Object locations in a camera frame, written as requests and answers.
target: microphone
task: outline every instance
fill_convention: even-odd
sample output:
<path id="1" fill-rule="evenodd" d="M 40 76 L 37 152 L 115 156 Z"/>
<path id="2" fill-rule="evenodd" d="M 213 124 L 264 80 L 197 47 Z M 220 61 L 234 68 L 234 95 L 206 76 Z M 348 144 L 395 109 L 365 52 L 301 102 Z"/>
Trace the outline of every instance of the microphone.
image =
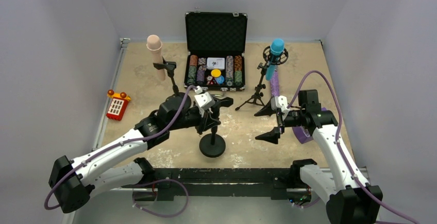
<path id="1" fill-rule="evenodd" d="M 270 46 L 270 55 L 268 60 L 270 62 L 276 62 L 276 60 L 278 60 L 282 56 L 282 52 L 284 51 L 284 49 L 284 40 L 275 39 Z M 270 64 L 270 66 L 267 68 L 267 72 L 265 73 L 265 79 L 267 81 L 270 81 L 270 79 L 273 77 L 273 73 L 275 72 L 276 67 L 277 65 Z"/>
<path id="2" fill-rule="evenodd" d="M 156 35 L 150 35 L 147 37 L 147 49 L 152 53 L 153 63 L 163 63 L 161 56 L 162 42 Z M 165 70 L 161 69 L 157 71 L 158 79 L 165 80 Z"/>

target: gray wall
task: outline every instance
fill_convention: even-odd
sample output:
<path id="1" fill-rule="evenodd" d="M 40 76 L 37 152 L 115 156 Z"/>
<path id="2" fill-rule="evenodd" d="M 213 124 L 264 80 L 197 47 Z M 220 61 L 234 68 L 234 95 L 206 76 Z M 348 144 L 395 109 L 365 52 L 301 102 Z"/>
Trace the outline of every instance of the gray wall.
<path id="1" fill-rule="evenodd" d="M 436 21 L 435 0 L 348 0 L 325 42 L 357 164 L 422 223 L 437 199 Z"/>
<path id="2" fill-rule="evenodd" d="M 46 211 L 53 161 L 92 146 L 117 56 L 100 0 L 0 0 L 0 222 Z"/>
<path id="3" fill-rule="evenodd" d="M 103 0 L 121 36 L 185 40 L 186 11 L 246 12 L 249 40 L 324 38 L 347 0 Z"/>

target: red toy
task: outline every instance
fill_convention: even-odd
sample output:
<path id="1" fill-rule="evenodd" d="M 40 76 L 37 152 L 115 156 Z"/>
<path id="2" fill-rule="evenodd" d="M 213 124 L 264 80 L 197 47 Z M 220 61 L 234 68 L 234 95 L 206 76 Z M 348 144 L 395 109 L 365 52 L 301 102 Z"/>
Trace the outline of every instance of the red toy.
<path id="1" fill-rule="evenodd" d="M 217 81 L 215 81 L 215 78 L 213 78 L 212 76 L 208 76 L 206 78 L 206 80 L 208 81 L 206 84 L 207 85 L 213 85 L 213 84 L 217 84 Z"/>
<path id="2" fill-rule="evenodd" d="M 125 92 L 116 93 L 112 89 L 108 91 L 108 97 L 112 98 L 112 101 L 106 112 L 106 116 L 110 119 L 122 120 L 127 104 L 129 104 L 131 100 L 130 97 L 127 96 Z"/>

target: tripod stand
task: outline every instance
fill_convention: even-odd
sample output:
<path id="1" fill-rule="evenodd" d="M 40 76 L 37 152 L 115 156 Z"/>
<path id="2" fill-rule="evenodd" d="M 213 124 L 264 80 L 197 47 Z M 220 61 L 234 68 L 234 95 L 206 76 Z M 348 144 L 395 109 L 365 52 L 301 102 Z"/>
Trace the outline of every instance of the tripod stand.
<path id="1" fill-rule="evenodd" d="M 166 100 L 168 100 L 172 97 L 183 98 L 185 93 L 179 92 L 179 88 L 176 85 L 175 78 L 174 78 L 175 77 L 176 62 L 166 61 L 164 59 L 164 57 L 162 57 L 162 63 L 153 63 L 153 67 L 155 67 L 155 69 L 157 69 L 157 70 L 166 70 L 167 75 L 172 80 L 173 95 L 169 96 Z M 187 100 L 185 101 L 184 108 L 188 109 L 190 106 L 191 106 L 191 98 L 189 96 L 187 96 Z"/>
<path id="2" fill-rule="evenodd" d="M 261 93 L 261 90 L 265 89 L 265 84 L 262 83 L 262 80 L 264 79 L 264 76 L 267 73 L 267 69 L 270 66 L 281 65 L 288 60 L 288 51 L 287 51 L 287 49 L 283 48 L 283 45 L 282 45 L 282 49 L 279 52 L 277 52 L 276 55 L 274 55 L 271 53 L 271 47 L 268 46 L 264 49 L 262 56 L 265 60 L 265 63 L 264 63 L 264 65 L 262 63 L 260 63 L 257 67 L 257 69 L 261 69 L 261 78 L 260 78 L 258 85 L 255 87 L 255 93 L 252 94 L 252 96 L 248 100 L 246 100 L 244 103 L 242 103 L 239 107 L 235 108 L 236 111 L 238 111 L 245 104 L 252 104 L 252 105 L 262 106 L 262 107 L 265 106 L 264 102 L 262 102 L 262 99 L 261 99 L 261 97 L 264 96 L 264 94 Z"/>
<path id="3" fill-rule="evenodd" d="M 245 104 L 252 104 L 252 105 L 262 106 L 262 107 L 265 106 L 264 102 L 262 102 L 262 99 L 261 99 L 261 97 L 264 96 L 264 94 L 261 93 L 261 90 L 265 89 L 265 84 L 262 83 L 262 80 L 264 79 L 265 73 L 267 72 L 267 68 L 268 68 L 268 61 L 266 61 L 266 63 L 264 65 L 262 63 L 260 63 L 258 65 L 257 69 L 261 69 L 261 78 L 260 78 L 258 85 L 255 87 L 255 93 L 252 94 L 252 97 L 250 97 L 250 99 L 246 100 L 239 107 L 235 108 L 236 111 L 238 111 Z"/>

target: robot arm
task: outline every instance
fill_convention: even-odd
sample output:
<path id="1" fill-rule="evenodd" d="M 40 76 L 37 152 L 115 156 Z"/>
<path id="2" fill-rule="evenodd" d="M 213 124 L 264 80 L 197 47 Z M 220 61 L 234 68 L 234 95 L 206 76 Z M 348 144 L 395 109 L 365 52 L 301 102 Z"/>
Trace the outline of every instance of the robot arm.
<path id="1" fill-rule="evenodd" d="M 211 118 L 211 113 L 218 112 L 220 107 L 231 106 L 233 100 L 229 97 L 216 99 L 203 92 L 200 87 L 197 87 L 195 92 L 195 105 L 191 108 L 190 105 L 185 105 L 176 119 L 174 116 L 183 105 L 182 98 L 171 96 L 158 110 L 104 147 L 72 160 L 66 156 L 58 158 L 53 165 L 49 185 L 62 211 L 75 211 L 101 192 L 137 184 L 147 177 L 150 174 L 149 170 L 153 168 L 144 158 L 138 158 L 123 167 L 112 167 L 167 140 L 171 130 L 196 127 L 197 132 L 201 134 L 219 125 L 220 121 Z"/>
<path id="2" fill-rule="evenodd" d="M 321 148 L 323 155 L 331 169 L 332 181 L 312 160 L 293 162 L 292 167 L 297 167 L 296 177 L 310 186 L 326 204 L 328 218 L 332 224 L 337 223 L 375 223 L 379 205 L 362 190 L 355 181 L 361 184 L 378 199 L 382 199 L 382 192 L 378 186 L 370 186 L 368 180 L 361 174 L 343 139 L 335 140 L 337 120 L 331 111 L 322 111 L 318 102 L 317 90 L 306 90 L 298 93 L 299 110 L 287 108 L 285 96 L 274 97 L 255 116 L 276 115 L 278 126 L 272 131 L 255 137 L 278 144 L 281 134 L 286 127 L 302 126 L 307 129 Z M 345 158 L 351 165 L 355 174 L 351 174 L 345 160 L 340 154 L 340 146 L 345 153 Z"/>

